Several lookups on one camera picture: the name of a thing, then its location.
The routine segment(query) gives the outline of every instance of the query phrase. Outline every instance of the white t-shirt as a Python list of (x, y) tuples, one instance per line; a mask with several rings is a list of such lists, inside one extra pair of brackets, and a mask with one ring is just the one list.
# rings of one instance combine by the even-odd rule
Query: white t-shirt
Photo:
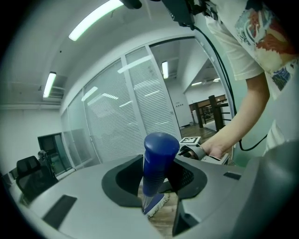
[[(206, 17), (213, 35), (223, 46), (236, 80), (265, 72), (274, 100), (298, 67), (298, 55), (279, 20), (263, 3), (255, 0), (211, 0), (220, 21)], [(267, 136), (266, 151), (284, 143), (274, 121)]]

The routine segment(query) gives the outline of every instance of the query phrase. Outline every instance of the black chair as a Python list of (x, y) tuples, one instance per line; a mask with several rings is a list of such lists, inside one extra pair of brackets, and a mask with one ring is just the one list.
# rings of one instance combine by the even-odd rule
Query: black chair
[(58, 182), (46, 166), (41, 166), (35, 156), (17, 162), (16, 183), (24, 194), (27, 203)]

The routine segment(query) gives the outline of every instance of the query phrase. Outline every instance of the fluorescent light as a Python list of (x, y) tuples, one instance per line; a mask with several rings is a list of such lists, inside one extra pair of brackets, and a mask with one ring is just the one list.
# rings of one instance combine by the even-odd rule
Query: fluorescent light
[(146, 61), (150, 60), (151, 58), (152, 58), (152, 56), (145, 56), (145, 57), (142, 57), (142, 58), (138, 59), (137, 61), (134, 61), (134, 62), (130, 63), (129, 65), (126, 65), (126, 66), (124, 66), (123, 68), (120, 68), (117, 72), (121, 74), (121, 73), (123, 73), (125, 70), (129, 70), (129, 69), (131, 69), (132, 67), (135, 67), (135, 66), (137, 66), (137, 65), (139, 65), (139, 64), (141, 64), (141, 63), (143, 63), (143, 62), (146, 62)]
[(147, 96), (150, 96), (150, 95), (156, 94), (156, 93), (158, 93), (158, 92), (159, 92), (159, 91), (154, 91), (154, 92), (152, 92), (152, 93), (149, 93), (149, 94), (145, 95), (144, 97), (147, 97)]
[(128, 105), (128, 104), (130, 104), (130, 103), (131, 103), (131, 100), (130, 100), (130, 101), (128, 101), (127, 103), (123, 104), (123, 105), (120, 105), (119, 107), (123, 107), (123, 106), (125, 106), (125, 105)]
[(201, 84), (201, 83), (202, 83), (202, 82), (194, 83), (194, 84), (192, 84), (191, 86), (198, 85), (198, 84)]
[(88, 97), (90, 97), (98, 88), (97, 87), (93, 87), (91, 88), (81, 99), (81, 101), (85, 101)]
[(106, 94), (106, 93), (104, 93), (103, 96), (106, 96), (106, 97), (111, 98), (111, 99), (118, 99), (118, 97), (116, 97), (114, 95), (109, 95), (109, 94)]
[(98, 19), (122, 5), (123, 3), (119, 0), (110, 0), (99, 6), (75, 27), (75, 29), (69, 35), (69, 38), (73, 41), (76, 41)]
[(54, 80), (55, 80), (55, 77), (56, 77), (56, 73), (55, 72), (50, 72), (50, 74), (48, 76), (48, 79), (47, 79), (45, 90), (43, 92), (43, 97), (44, 98), (49, 97), (50, 91), (52, 89), (52, 85), (53, 85)]
[(163, 78), (167, 79), (168, 78), (168, 62), (162, 63), (162, 71), (163, 71)]

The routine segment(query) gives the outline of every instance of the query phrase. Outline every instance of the hand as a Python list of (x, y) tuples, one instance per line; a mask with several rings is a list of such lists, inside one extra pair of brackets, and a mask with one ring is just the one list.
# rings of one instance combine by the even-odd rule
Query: hand
[(209, 141), (204, 142), (200, 146), (208, 156), (214, 156), (218, 159), (222, 158), (223, 151), (220, 146), (217, 146), (216, 144), (213, 144), (212, 142)]

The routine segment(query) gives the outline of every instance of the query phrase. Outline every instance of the glass wall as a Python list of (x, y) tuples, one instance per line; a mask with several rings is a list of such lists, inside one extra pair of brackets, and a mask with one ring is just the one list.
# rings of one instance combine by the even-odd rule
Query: glass wall
[(56, 147), (58, 154), (60, 156), (60, 160), (62, 161), (62, 164), (64, 165), (65, 169), (68, 170), (71, 168), (71, 164), (69, 159), (66, 156), (64, 145), (62, 143), (61, 134), (54, 135)]
[(155, 64), (145, 47), (122, 56), (95, 76), (69, 104), (62, 125), (75, 166), (143, 154), (144, 138), (152, 132), (181, 139)]
[(143, 139), (134, 115), (126, 79), (118, 60), (85, 88), (92, 95), (84, 101), (88, 125), (103, 162), (142, 154)]
[(71, 160), (73, 161), (74, 165), (78, 166), (81, 164), (81, 160), (80, 160), (79, 154), (78, 154), (75, 144), (74, 144), (74, 140), (71, 135), (68, 109), (66, 109), (64, 111), (64, 113), (62, 114), (61, 122), (62, 122), (64, 141), (66, 144), (64, 147), (68, 149)]
[(68, 107), (72, 138), (82, 163), (92, 161), (93, 164), (99, 164), (89, 135), (82, 98), (83, 91), (80, 91)]

